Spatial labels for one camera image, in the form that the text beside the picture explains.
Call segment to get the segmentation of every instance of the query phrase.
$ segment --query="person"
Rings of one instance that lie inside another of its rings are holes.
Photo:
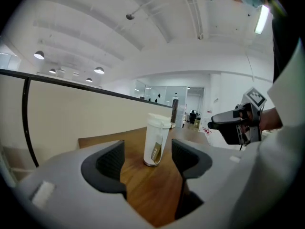
[[[273,45],[274,45],[274,79],[279,77],[293,55],[299,39],[303,41],[304,23],[302,16],[302,0],[234,0],[258,8],[261,5],[269,7],[273,15]],[[282,122],[276,109],[262,111],[259,127],[261,131],[278,129]]]

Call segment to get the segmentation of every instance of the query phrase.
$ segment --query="wooden tabletop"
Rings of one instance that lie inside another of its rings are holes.
[[[126,185],[127,202],[155,227],[173,222],[182,188],[182,177],[172,160],[172,139],[207,144],[204,133],[174,128],[169,131],[162,160],[157,167],[143,163],[146,127],[128,132],[80,138],[80,148],[124,140],[125,163],[121,182]]]

